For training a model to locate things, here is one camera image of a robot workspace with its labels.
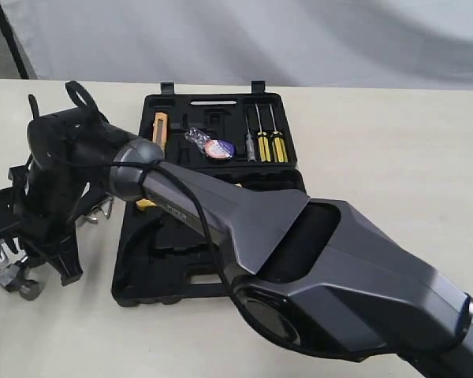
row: yellow tool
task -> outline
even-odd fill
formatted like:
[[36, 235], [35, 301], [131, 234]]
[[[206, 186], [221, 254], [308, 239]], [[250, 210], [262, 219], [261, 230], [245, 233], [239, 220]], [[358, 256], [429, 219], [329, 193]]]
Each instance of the yellow tool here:
[[271, 161], [270, 156], [270, 142], [268, 136], [263, 131], [263, 126], [261, 125], [261, 115], [259, 114], [258, 103], [255, 103], [255, 112], [258, 115], [258, 146], [259, 146], [259, 160], [260, 161]]
[[[152, 130], [152, 142], [156, 143], [161, 147], [161, 151], [165, 153], [166, 148], [166, 136], [168, 135], [168, 115], [166, 113], [156, 113], [155, 122], [153, 123]], [[147, 207], [157, 206], [154, 202], [148, 199], [140, 199], [135, 202], [136, 208], [140, 211], [144, 211]]]
[[271, 148], [274, 152], [274, 161], [276, 163], [287, 163], [287, 153], [285, 151], [285, 141], [282, 133], [277, 130], [277, 124], [275, 123], [274, 108], [270, 104], [271, 120], [274, 123], [274, 132], [271, 134]]

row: white table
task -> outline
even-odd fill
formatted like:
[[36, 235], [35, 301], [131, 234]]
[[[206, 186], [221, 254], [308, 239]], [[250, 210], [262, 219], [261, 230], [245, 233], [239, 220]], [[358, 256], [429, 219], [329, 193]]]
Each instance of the white table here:
[[[86, 83], [111, 123], [136, 131], [157, 84]], [[286, 107], [308, 193], [344, 198], [405, 249], [473, 295], [473, 92], [268, 88]], [[248, 87], [176, 86], [177, 92]], [[63, 83], [0, 80], [0, 188], [28, 155], [27, 95], [41, 113], [71, 106]], [[124, 309], [110, 283], [124, 204], [78, 232], [82, 279], [47, 281], [34, 302], [0, 289], [0, 377], [376, 378], [419, 376], [396, 357], [357, 365], [281, 350], [225, 298]]]

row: open tool case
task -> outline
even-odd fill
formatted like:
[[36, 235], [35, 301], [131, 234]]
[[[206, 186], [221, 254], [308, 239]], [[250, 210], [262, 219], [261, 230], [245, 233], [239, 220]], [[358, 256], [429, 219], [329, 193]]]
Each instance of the open tool case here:
[[[151, 139], [156, 113], [166, 113], [167, 161], [254, 191], [304, 191], [281, 97], [266, 93], [263, 81], [252, 82], [251, 93], [247, 94], [175, 94], [173, 83], [162, 83], [161, 88], [161, 94], [145, 98], [140, 136]], [[259, 161], [256, 103], [263, 131], [268, 135], [274, 130], [271, 104], [277, 130], [285, 141], [287, 162], [273, 162], [273, 158], [272, 162]], [[257, 161], [248, 161], [246, 114]], [[215, 160], [202, 154], [184, 136], [191, 127], [212, 139], [231, 142], [234, 156]], [[224, 296], [221, 283], [203, 282], [205, 275], [216, 272], [201, 235], [158, 207], [140, 210], [135, 203], [126, 205], [112, 283], [112, 295], [119, 305], [174, 304], [183, 298]]]

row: screwdriver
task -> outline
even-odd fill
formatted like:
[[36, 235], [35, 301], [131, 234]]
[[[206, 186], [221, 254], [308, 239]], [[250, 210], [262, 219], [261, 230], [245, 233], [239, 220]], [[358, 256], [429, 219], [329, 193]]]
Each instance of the screwdriver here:
[[277, 163], [287, 163], [287, 153], [285, 151], [285, 141], [282, 137], [282, 133], [277, 130], [277, 124], [275, 123], [274, 108], [270, 104], [271, 120], [274, 124], [274, 132], [271, 135], [271, 147], [274, 152], [274, 161]]
[[251, 129], [249, 128], [249, 119], [245, 113], [245, 123], [247, 124], [247, 135], [245, 136], [245, 146], [247, 146], [247, 161], [255, 161], [254, 141], [252, 140]]
[[261, 125], [261, 116], [259, 115], [258, 103], [255, 103], [255, 112], [258, 115], [258, 145], [259, 145], [259, 160], [260, 161], [271, 161], [270, 156], [270, 143], [268, 141], [268, 136], [263, 131], [263, 126]]

